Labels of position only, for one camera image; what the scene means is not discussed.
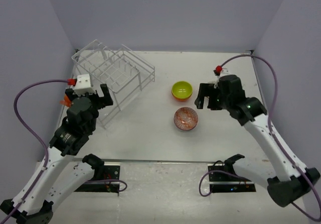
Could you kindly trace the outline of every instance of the cable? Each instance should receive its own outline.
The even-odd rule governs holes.
[[[237,55],[234,57],[231,57],[230,59],[226,60],[221,66],[218,66],[218,70],[222,70],[222,67],[227,64],[228,62],[239,58],[239,57],[251,57],[251,58],[256,58],[259,59],[261,61],[263,61],[271,70],[273,78],[274,78],[274,96],[273,96],[273,101],[269,110],[269,115],[268,115],[268,128],[272,134],[273,139],[275,140],[276,144],[278,145],[278,147],[280,148],[280,150],[282,151],[282,153],[286,156],[286,158],[290,161],[290,163],[298,170],[298,172],[303,176],[303,178],[306,180],[306,182],[308,183],[309,187],[311,188],[312,192],[315,195],[315,198],[317,200],[317,203],[319,205],[319,209],[320,209],[320,217],[319,218],[315,218],[313,216],[311,216],[310,214],[308,214],[307,212],[305,212],[302,208],[300,208],[297,204],[295,204],[294,202],[292,202],[292,205],[294,205],[300,212],[302,212],[305,216],[307,216],[308,218],[310,218],[311,220],[315,221],[315,222],[321,222],[321,199],[320,196],[316,190],[316,188],[314,187],[314,185],[311,183],[311,181],[309,180],[309,178],[306,176],[306,174],[296,165],[295,161],[291,158],[291,156],[286,152],[286,150],[283,148],[282,144],[280,143],[279,139],[277,138],[277,136],[274,134],[274,131],[272,129],[272,115],[274,112],[274,108],[275,108],[275,104],[276,104],[276,99],[277,99],[277,94],[278,94],[278,82],[277,82],[277,77],[276,77],[276,73],[272,67],[272,65],[266,61],[264,58],[262,57],[257,57],[251,54],[242,54],[242,55]]]
[[[218,161],[215,161],[215,162],[214,162],[213,166],[214,166],[214,165],[216,165],[216,164],[217,164],[217,163],[219,163],[219,162],[221,162],[221,163],[222,163],[222,165],[224,165],[224,162],[223,162],[223,161],[218,160]]]
[[[108,189],[109,189],[109,186],[107,185],[107,183],[106,182],[104,182],[105,183],[105,186],[106,186],[106,189],[107,189],[107,191],[108,191]]]
[[[92,180],[92,181],[86,181],[85,184],[96,184],[96,183],[106,183],[106,182],[120,182],[122,184],[125,185],[125,187],[121,190],[119,190],[119,192],[123,192],[127,189],[128,185],[125,181],[123,180],[117,180],[117,179],[106,179],[106,180]]]
[[[21,118],[20,114],[19,114],[19,111],[18,111],[18,108],[17,108],[17,103],[18,103],[18,100],[20,98],[20,96],[25,92],[27,91],[29,88],[32,88],[34,86],[37,86],[37,85],[41,85],[41,84],[44,84],[44,83],[50,83],[50,82],[65,82],[67,83],[68,81],[67,80],[60,80],[60,79],[53,79],[53,80],[46,80],[46,81],[41,81],[41,82],[36,82],[34,84],[31,84],[27,87],[25,87],[24,89],[22,89],[16,96],[15,98],[15,101],[14,101],[14,111],[15,111],[15,114],[18,118],[18,120],[20,121],[20,123],[33,135],[36,137],[36,139],[40,142],[40,144],[42,145],[42,147],[44,148],[45,150],[45,161],[44,161],[44,165],[43,167],[47,167],[47,164],[48,164],[48,150],[47,150],[47,146],[45,144],[45,142],[26,124],[26,122]],[[37,182],[39,181],[40,177],[42,176],[43,174],[43,170],[41,170],[39,172],[39,174],[37,175],[37,177],[35,178],[34,182],[31,184],[31,186],[29,187],[29,189],[26,191],[26,193],[24,194],[24,196],[21,198],[22,201],[24,201],[27,196],[30,194],[30,192],[32,191],[32,189],[35,187],[35,185],[37,184]],[[7,222],[7,220],[15,213],[15,211],[21,206],[22,202],[19,202],[16,207],[5,217],[5,219],[3,219],[0,224],[5,224]]]

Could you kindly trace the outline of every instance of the patterned bowl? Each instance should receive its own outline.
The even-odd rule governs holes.
[[[174,114],[174,123],[180,130],[188,131],[196,127],[199,117],[194,109],[182,107]]]

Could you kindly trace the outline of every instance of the yellow bowl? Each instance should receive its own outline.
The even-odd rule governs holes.
[[[193,88],[192,86],[185,81],[176,82],[172,86],[172,95],[177,100],[187,100],[190,96],[192,96]]]

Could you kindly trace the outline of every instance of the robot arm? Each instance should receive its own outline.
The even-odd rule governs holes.
[[[229,172],[248,178],[267,188],[271,198],[280,206],[285,207],[310,191],[309,185],[302,177],[298,168],[309,180],[316,184],[320,178],[315,168],[306,165],[292,152],[284,139],[272,124],[273,133],[268,128],[268,113],[263,104],[255,97],[246,97],[241,80],[223,69],[213,83],[201,83],[199,94],[195,100],[198,109],[204,105],[204,97],[209,98],[211,110],[225,109],[236,119],[257,141],[270,163],[251,164],[244,156],[226,162]],[[289,162],[275,142],[275,135],[285,151],[295,160],[295,166]]]
[[[12,217],[16,218],[19,224],[48,223],[61,202],[80,185],[98,174],[104,165],[98,157],[88,155],[73,173],[55,183],[60,173],[95,131],[98,110],[113,105],[107,85],[101,84],[104,96],[99,97],[92,88],[89,74],[72,79],[71,85],[74,87],[65,91],[71,105],[67,109],[67,116],[50,141],[46,168],[44,158],[23,190],[15,198],[5,200],[0,205],[0,209],[6,214],[17,208]],[[41,177],[22,201],[41,171]]]

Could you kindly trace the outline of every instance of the dish rack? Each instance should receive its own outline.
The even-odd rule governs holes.
[[[155,81],[155,67],[125,45],[114,51],[95,40],[72,59],[74,75],[89,73],[96,89],[100,89],[102,83],[109,88],[114,105],[99,111],[98,122],[103,128],[151,81]]]

